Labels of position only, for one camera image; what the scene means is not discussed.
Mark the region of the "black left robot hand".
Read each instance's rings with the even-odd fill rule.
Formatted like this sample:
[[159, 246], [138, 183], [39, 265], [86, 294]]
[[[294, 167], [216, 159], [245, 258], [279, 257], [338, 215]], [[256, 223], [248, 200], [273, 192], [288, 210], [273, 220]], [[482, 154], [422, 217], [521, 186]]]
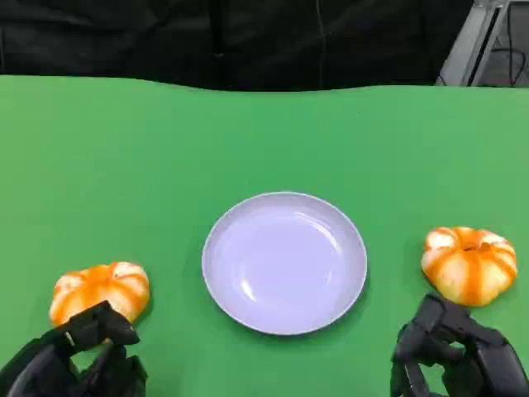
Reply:
[[29, 341], [2, 369], [2, 396], [145, 396], [148, 375], [126, 347], [140, 341], [102, 301]]

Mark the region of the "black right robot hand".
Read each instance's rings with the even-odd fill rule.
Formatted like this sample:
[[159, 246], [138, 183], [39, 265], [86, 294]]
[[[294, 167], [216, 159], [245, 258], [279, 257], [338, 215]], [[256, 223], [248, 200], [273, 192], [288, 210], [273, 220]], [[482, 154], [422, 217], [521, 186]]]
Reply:
[[442, 366], [449, 396], [527, 396], [522, 363], [500, 331], [440, 295], [426, 294], [392, 355], [391, 396], [434, 396], [421, 366]]

